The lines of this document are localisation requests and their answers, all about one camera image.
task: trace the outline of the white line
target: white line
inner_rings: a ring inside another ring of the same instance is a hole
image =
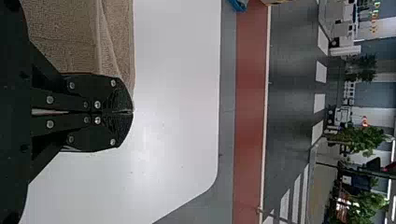
[[[324,54],[326,54],[326,56],[329,54],[329,39],[323,33],[320,26],[318,31],[318,47],[323,51]]]
[[[315,94],[314,114],[324,109],[325,99],[325,94]]]
[[[301,183],[301,175],[297,177],[294,181],[294,192],[293,192],[293,213],[291,217],[291,221],[294,223],[298,222],[298,212],[299,212],[299,202],[300,202],[300,183]]]
[[[301,205],[301,223],[304,224],[305,224],[305,216],[306,216],[306,195],[308,190],[308,168],[309,168],[309,164],[307,164],[304,169],[303,198]]]
[[[317,76],[316,81],[326,83],[327,67],[317,62]]]
[[[311,145],[314,145],[315,142],[321,137],[323,134],[323,120],[317,123],[314,127],[312,127],[312,142]]]
[[[265,151],[267,141],[267,113],[268,113],[268,82],[270,74],[270,38],[271,38],[271,7],[268,7],[267,15],[267,47],[265,52],[265,96],[264,96],[264,125],[262,137],[262,188],[260,193],[260,208],[263,209],[264,204],[264,178],[265,178]],[[262,224],[262,213],[259,215],[259,224]]]
[[[281,218],[288,219],[289,216],[289,196],[290,196],[290,189],[286,191],[286,193],[283,195],[282,199],[280,200],[280,211],[279,211],[279,216]]]
[[[274,218],[268,216],[262,224],[274,224]]]

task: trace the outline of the screw head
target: screw head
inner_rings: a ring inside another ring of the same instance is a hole
[[[67,137],[67,142],[68,143],[74,143],[74,136],[73,135],[68,136]]]
[[[102,104],[99,101],[95,101],[94,106],[96,109],[99,109],[102,106]]]
[[[53,104],[53,97],[52,96],[47,96],[47,104],[49,104],[49,105]]]
[[[69,82],[69,88],[70,90],[73,90],[76,88],[76,84],[74,82]]]
[[[101,122],[102,120],[100,119],[100,117],[95,118],[95,124],[100,124]]]
[[[89,117],[85,117],[84,118],[84,123],[89,123],[89,122],[91,122],[91,119]]]
[[[52,129],[53,126],[55,126],[55,123],[53,120],[47,120],[47,128]]]

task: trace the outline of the gray floor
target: gray floor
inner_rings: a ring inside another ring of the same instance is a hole
[[[308,201],[308,223],[319,224],[322,223],[326,204],[329,199],[329,194],[332,190],[333,181],[337,177],[337,170],[315,165],[315,162],[322,162],[330,165],[336,165],[341,159],[339,155],[339,147],[328,147],[327,141],[322,139],[316,150],[315,159],[312,163],[312,177],[310,180],[309,201]]]
[[[285,192],[308,164],[314,114],[317,61],[328,66],[318,48],[318,4],[300,0],[272,7],[264,218],[279,207]]]
[[[235,42],[236,14],[229,2],[222,0],[218,178],[210,190],[163,217],[157,224],[233,223]]]

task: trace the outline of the white tabletop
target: white tabletop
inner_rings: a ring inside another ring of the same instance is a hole
[[[136,85],[121,148],[59,154],[29,187],[24,224],[152,223],[218,170],[220,5],[134,0]]]

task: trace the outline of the green plant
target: green plant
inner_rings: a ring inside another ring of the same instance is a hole
[[[329,143],[349,146],[352,153],[362,152],[364,157],[374,155],[376,149],[387,139],[382,129],[376,127],[348,127],[338,134],[325,135]]]
[[[387,209],[387,199],[376,193],[363,192],[358,196],[351,197],[352,205],[347,211],[347,221],[351,224],[372,224],[371,217],[380,209]]]
[[[350,57],[348,62],[352,65],[358,66],[359,68],[376,68],[375,54],[366,54],[360,57]]]
[[[346,81],[363,81],[363,82],[372,82],[375,75],[375,70],[373,69],[363,69],[360,70],[358,73],[348,73],[346,72]]]
[[[379,179],[378,178],[375,178],[375,177],[371,177],[370,178],[370,187],[376,187],[376,186],[378,186],[378,181],[379,181]]]
[[[349,66],[346,70],[346,81],[371,82],[375,78],[376,56],[366,54],[348,59]]]
[[[358,73],[358,79],[363,82],[371,82],[375,78],[375,70],[363,69]]]

